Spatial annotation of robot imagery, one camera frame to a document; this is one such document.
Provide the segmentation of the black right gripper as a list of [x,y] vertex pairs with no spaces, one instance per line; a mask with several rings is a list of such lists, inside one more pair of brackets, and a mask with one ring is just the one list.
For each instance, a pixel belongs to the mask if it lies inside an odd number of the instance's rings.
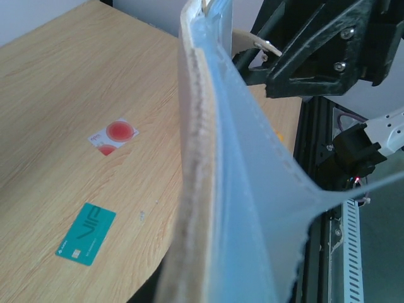
[[401,41],[401,1],[297,1],[305,20],[266,77],[271,98],[343,95],[380,85]]

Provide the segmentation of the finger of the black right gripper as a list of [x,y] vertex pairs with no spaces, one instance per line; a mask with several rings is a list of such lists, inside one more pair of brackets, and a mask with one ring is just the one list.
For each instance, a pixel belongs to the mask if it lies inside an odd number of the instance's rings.
[[[255,22],[252,26],[251,33],[259,38],[268,38],[274,26],[281,20],[284,15],[284,1],[263,1]],[[260,53],[260,49],[249,49],[237,54],[233,59],[238,72],[246,82],[247,86],[261,85],[266,83],[267,67],[251,68],[250,64]]]

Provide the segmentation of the beige leather card holder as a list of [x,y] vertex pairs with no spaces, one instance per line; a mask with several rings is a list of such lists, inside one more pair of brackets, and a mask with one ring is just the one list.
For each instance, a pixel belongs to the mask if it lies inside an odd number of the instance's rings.
[[233,28],[232,1],[188,1],[179,33],[183,186],[156,302],[286,302],[309,226],[361,193],[321,189],[233,63],[273,42]]

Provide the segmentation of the white card with red circle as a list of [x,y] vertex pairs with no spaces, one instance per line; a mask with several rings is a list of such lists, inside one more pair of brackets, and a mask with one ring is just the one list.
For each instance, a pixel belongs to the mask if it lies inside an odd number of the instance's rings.
[[120,118],[88,137],[88,141],[104,156],[110,155],[128,141],[139,135],[139,131],[127,120]]

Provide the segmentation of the teal green card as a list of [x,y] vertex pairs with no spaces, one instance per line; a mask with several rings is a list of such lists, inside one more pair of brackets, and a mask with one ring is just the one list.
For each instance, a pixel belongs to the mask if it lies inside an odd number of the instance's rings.
[[85,203],[56,250],[56,256],[91,266],[116,213]]

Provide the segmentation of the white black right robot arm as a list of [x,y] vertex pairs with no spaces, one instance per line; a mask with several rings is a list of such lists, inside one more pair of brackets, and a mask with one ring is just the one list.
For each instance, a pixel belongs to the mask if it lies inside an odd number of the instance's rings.
[[[340,96],[356,82],[373,86],[387,77],[403,39],[402,1],[264,1],[252,33],[273,42],[251,67],[262,45],[236,55],[234,64],[248,85],[264,84],[266,96]],[[318,184],[339,188],[365,177],[403,147],[403,112],[393,112],[342,131],[334,152],[318,165]]]

